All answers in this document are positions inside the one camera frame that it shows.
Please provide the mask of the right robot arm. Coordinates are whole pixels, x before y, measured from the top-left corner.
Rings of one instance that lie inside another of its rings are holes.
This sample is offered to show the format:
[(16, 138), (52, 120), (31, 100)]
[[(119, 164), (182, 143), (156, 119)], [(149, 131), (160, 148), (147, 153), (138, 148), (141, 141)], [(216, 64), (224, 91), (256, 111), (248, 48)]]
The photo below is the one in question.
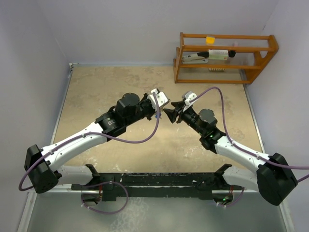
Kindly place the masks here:
[(244, 166), (244, 169), (230, 166), (216, 175), (214, 182), (218, 188), (226, 189), (230, 185), (244, 187), (257, 191), (267, 202), (278, 206), (298, 185), (281, 154), (268, 155), (233, 141), (217, 128), (212, 110), (202, 109), (196, 113), (181, 101), (173, 102), (172, 106), (174, 109), (164, 109), (171, 123), (185, 122), (200, 135), (199, 140), (206, 150)]

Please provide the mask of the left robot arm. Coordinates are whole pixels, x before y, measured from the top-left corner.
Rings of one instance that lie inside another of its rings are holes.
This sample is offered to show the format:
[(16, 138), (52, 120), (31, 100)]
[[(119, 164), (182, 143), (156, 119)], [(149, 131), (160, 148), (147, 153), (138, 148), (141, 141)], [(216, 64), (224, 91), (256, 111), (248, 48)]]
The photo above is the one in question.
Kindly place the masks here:
[(32, 188), (41, 194), (58, 184), (80, 184), (88, 189), (99, 185), (99, 177), (90, 165), (68, 167), (65, 163), (77, 155), (110, 140), (119, 141), (131, 124), (152, 116), (160, 118), (161, 109), (169, 102), (164, 92), (154, 89), (140, 99), (134, 93), (126, 93), (115, 106), (98, 117), (85, 129), (58, 142), (39, 148), (32, 145), (27, 149), (25, 159), (26, 177)]

